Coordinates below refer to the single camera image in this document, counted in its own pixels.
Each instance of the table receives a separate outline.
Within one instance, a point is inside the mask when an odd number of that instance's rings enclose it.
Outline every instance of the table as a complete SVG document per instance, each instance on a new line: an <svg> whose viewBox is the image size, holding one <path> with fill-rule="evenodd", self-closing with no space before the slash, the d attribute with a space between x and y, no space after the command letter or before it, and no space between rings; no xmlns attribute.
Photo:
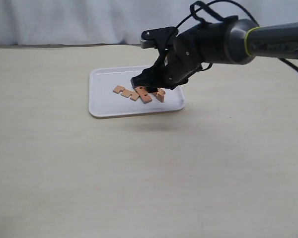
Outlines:
<svg viewBox="0 0 298 238"><path fill-rule="evenodd" d="M298 74L214 65L179 112L89 114L92 70L156 57L0 48L0 238L298 238Z"/></svg>

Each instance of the white backdrop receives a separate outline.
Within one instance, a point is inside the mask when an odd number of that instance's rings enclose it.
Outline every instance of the white backdrop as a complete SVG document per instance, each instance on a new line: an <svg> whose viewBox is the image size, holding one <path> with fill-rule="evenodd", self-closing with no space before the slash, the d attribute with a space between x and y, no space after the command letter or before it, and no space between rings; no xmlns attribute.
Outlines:
<svg viewBox="0 0 298 238"><path fill-rule="evenodd" d="M144 30L175 26L189 14L194 1L0 0L0 45L138 44ZM298 0L237 2L261 25L298 21ZM214 9L223 15L245 17L229 3L217 3ZM195 23L189 21L180 31Z"/></svg>

